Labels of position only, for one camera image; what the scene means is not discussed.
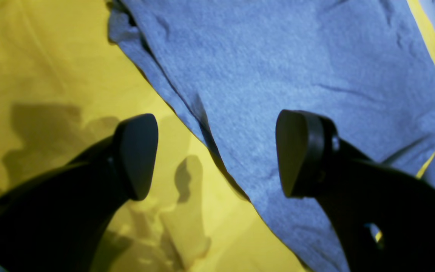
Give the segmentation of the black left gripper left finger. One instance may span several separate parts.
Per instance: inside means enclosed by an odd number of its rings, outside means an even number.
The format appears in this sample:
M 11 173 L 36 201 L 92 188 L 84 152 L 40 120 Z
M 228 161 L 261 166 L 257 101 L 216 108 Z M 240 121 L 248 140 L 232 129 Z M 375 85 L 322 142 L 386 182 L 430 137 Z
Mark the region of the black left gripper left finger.
M 88 272 L 114 214 L 151 187 L 159 131 L 147 113 L 66 165 L 0 197 L 0 267 L 8 272 Z

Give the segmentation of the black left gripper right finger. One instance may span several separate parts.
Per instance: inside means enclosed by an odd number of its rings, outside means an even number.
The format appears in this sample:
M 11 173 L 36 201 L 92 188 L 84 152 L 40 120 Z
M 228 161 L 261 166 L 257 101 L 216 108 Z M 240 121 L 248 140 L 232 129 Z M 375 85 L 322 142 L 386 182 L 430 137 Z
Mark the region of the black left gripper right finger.
M 279 113 L 276 149 L 284 195 L 319 203 L 350 271 L 435 272 L 435 188 L 373 162 L 307 111 Z

